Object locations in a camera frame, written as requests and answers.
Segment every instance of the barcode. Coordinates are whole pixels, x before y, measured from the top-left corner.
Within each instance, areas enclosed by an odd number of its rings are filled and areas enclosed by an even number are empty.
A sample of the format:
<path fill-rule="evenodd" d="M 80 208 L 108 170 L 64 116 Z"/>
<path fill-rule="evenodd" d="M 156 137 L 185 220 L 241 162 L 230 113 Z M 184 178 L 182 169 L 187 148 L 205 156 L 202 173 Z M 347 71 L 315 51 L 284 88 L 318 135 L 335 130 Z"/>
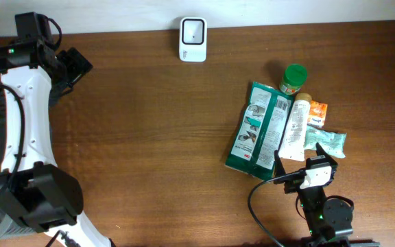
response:
<path fill-rule="evenodd" d="M 283 100 L 277 100 L 275 107 L 280 108 L 281 110 L 286 110 L 287 102 L 284 102 Z"/>

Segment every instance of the white wall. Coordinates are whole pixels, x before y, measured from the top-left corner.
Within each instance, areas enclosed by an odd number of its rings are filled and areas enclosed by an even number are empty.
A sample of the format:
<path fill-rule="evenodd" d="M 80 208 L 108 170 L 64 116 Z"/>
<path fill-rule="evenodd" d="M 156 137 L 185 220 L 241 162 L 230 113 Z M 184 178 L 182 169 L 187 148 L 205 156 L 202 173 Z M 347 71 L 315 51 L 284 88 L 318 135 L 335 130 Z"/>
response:
<path fill-rule="evenodd" d="M 0 0 L 0 36 L 16 34 L 14 15 L 35 11 L 65 34 L 178 28 L 180 16 L 209 27 L 395 19 L 395 0 Z"/>

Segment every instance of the green and white package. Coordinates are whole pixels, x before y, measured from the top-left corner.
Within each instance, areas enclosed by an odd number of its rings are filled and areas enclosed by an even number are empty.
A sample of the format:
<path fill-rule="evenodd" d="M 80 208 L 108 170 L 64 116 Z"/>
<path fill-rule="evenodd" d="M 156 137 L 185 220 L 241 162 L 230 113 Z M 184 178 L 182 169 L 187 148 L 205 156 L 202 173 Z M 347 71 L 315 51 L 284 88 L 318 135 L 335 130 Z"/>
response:
<path fill-rule="evenodd" d="M 319 143 L 328 155 L 336 158 L 345 158 L 344 143 L 346 141 L 346 137 L 347 134 L 336 134 L 333 132 L 318 130 L 312 126 L 307 126 L 304 148 L 316 150 L 315 145 L 316 143 Z"/>
<path fill-rule="evenodd" d="M 294 98 L 254 82 L 239 131 L 226 159 L 230 168 L 267 180 Z"/>

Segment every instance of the green jar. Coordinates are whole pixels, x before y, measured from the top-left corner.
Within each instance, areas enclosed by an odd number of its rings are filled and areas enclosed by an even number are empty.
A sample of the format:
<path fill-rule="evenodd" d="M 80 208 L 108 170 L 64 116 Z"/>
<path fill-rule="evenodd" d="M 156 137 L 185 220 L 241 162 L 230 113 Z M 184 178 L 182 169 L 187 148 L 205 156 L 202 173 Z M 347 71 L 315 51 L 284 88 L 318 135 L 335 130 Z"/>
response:
<path fill-rule="evenodd" d="M 307 78 L 307 70 L 299 64 L 291 64 L 287 67 L 283 79 L 280 82 L 280 90 L 293 95 L 301 89 Z"/>

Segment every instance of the wood grain surface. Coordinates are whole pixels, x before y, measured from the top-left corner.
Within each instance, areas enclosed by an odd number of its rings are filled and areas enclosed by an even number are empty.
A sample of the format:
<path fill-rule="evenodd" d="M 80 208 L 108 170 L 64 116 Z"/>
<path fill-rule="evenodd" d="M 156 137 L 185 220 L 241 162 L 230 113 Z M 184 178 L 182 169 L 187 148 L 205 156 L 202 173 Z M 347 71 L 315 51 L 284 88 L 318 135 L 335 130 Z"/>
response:
<path fill-rule="evenodd" d="M 348 133 L 325 190 L 355 201 L 351 239 L 395 246 L 395 21 L 211 29 L 203 63 L 179 60 L 178 31 L 65 35 L 62 48 L 72 46 L 94 69 L 50 111 L 53 152 L 118 246 L 270 243 L 246 204 L 260 181 L 224 161 L 250 83 L 277 87 L 291 63 L 309 72 L 302 92 L 328 104 L 324 129 Z M 305 166 L 283 163 L 288 172 Z M 282 185 L 254 195 L 279 239 L 309 235 L 295 198 Z"/>

